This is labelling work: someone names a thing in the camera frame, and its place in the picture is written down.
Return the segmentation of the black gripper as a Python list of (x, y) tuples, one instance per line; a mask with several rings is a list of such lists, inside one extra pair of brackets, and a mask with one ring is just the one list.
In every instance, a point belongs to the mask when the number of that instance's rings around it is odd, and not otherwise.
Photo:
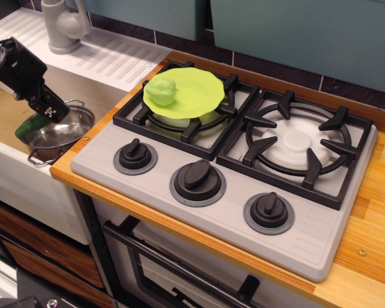
[(69, 107), (47, 85), (43, 75), (47, 66), (18, 40), (0, 40), (0, 81), (20, 99), (52, 123), (59, 123)]

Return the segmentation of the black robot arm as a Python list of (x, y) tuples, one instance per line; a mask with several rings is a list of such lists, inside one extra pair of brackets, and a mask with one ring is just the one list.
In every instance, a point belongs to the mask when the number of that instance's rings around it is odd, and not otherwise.
[(69, 108), (47, 85), (46, 64), (11, 37), (0, 40), (0, 82), (13, 90), (16, 100), (25, 100), (36, 113), (59, 123)]

